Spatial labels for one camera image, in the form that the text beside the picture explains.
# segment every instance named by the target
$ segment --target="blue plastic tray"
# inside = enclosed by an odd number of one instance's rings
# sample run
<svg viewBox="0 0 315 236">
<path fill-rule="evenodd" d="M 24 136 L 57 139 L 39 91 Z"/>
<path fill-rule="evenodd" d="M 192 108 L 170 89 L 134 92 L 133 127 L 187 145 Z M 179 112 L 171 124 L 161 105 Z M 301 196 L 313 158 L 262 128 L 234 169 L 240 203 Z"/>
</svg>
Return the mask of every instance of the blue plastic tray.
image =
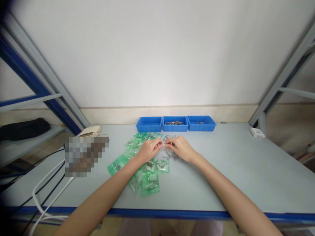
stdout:
<svg viewBox="0 0 315 236">
<path fill-rule="evenodd" d="M 161 116 L 142 116 L 138 120 L 136 127 L 139 132 L 161 132 L 162 117 Z"/>
<path fill-rule="evenodd" d="M 165 125 L 165 122 L 180 121 L 184 122 L 184 125 Z M 177 131 L 177 132 L 187 132 L 188 122 L 186 116 L 165 116 L 163 117 L 163 130 L 164 131 Z"/>
<path fill-rule="evenodd" d="M 210 116 L 187 116 L 189 131 L 213 131 L 217 125 Z"/>
</svg>

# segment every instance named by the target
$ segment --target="finger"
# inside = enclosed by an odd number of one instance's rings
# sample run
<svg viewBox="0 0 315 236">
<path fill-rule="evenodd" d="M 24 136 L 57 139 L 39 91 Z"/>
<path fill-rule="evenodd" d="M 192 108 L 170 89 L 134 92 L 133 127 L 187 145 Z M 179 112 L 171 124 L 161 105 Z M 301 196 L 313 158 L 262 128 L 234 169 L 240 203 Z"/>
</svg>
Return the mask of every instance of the finger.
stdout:
<svg viewBox="0 0 315 236">
<path fill-rule="evenodd" d="M 158 143 L 162 143 L 163 141 L 162 141 L 162 139 L 160 139 L 160 138 L 157 138 L 157 139 L 155 139 L 155 140 L 152 140 L 152 144 L 155 146 L 155 145 L 157 145 Z"/>
<path fill-rule="evenodd" d="M 158 151 L 161 150 L 162 147 L 163 145 L 159 145 L 156 149 L 153 150 L 152 155 L 155 156 L 158 153 Z"/>
<path fill-rule="evenodd" d="M 177 148 L 174 147 L 173 145 L 171 145 L 171 144 L 166 144 L 165 146 L 167 147 L 167 150 L 168 150 L 168 149 L 172 149 L 172 150 L 176 153 Z"/>
<path fill-rule="evenodd" d="M 167 139 L 167 140 L 165 141 L 165 144 L 168 144 L 168 143 L 174 143 L 174 144 L 176 144 L 176 142 L 177 142 L 177 139 L 176 139 L 176 138 L 169 138 L 169 139 Z"/>
<path fill-rule="evenodd" d="M 155 145 L 154 149 L 158 148 L 159 146 L 163 147 L 163 144 L 162 143 L 158 143 L 157 145 Z"/>
</svg>

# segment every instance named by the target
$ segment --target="blue shelf post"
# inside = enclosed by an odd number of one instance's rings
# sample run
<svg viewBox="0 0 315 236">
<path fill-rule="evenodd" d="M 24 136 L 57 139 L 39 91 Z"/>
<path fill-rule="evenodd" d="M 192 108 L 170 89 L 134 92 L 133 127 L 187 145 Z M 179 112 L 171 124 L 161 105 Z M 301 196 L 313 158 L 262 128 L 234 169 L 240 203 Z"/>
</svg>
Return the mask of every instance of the blue shelf post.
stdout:
<svg viewBox="0 0 315 236">
<path fill-rule="evenodd" d="M 51 95 L 2 36 L 0 36 L 0 56 L 30 87 L 30 89 L 33 90 L 33 92 L 36 94 L 34 98 Z M 21 99 L 13 100 L 14 103 L 18 103 L 20 101 Z M 77 135 L 81 132 L 81 129 L 76 125 L 76 123 L 55 99 L 45 101 L 44 103 L 74 135 Z"/>
</svg>

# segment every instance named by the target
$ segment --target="pixelated area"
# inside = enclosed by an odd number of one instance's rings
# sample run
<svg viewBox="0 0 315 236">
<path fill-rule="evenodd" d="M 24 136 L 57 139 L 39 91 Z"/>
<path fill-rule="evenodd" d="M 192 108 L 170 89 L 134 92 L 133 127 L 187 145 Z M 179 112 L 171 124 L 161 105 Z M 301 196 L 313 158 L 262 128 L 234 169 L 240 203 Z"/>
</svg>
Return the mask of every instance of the pixelated area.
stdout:
<svg viewBox="0 0 315 236">
<path fill-rule="evenodd" d="M 87 177 L 108 146 L 108 137 L 69 138 L 66 143 L 66 177 Z"/>
</svg>

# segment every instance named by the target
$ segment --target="black bag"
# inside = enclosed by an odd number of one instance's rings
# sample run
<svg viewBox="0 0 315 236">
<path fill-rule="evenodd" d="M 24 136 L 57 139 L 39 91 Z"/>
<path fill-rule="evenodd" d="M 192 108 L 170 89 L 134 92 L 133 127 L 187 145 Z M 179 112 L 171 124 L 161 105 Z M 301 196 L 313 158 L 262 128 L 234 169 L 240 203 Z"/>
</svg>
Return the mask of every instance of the black bag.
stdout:
<svg viewBox="0 0 315 236">
<path fill-rule="evenodd" d="M 50 130 L 50 125 L 43 118 L 13 123 L 0 127 L 0 141 L 33 138 L 47 132 L 48 130 Z"/>
</svg>

